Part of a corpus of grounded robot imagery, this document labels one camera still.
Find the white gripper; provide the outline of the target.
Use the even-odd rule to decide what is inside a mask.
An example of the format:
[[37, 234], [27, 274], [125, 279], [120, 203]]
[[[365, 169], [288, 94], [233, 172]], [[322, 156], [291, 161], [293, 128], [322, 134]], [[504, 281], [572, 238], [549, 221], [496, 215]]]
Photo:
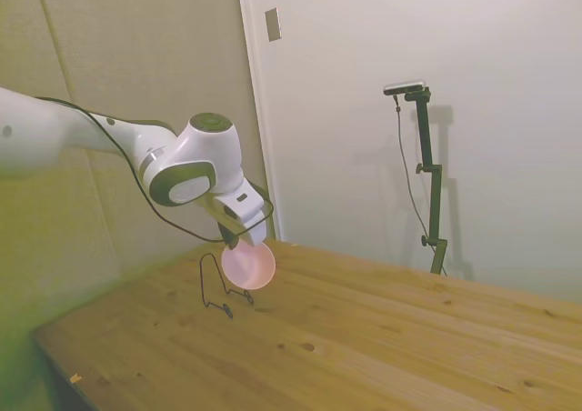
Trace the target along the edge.
[[209, 213], [220, 223], [218, 229], [229, 250], [234, 250], [239, 242], [238, 235], [230, 229], [244, 229], [240, 238], [251, 246], [266, 240], [265, 205], [265, 199], [246, 178], [233, 191], [212, 195]]

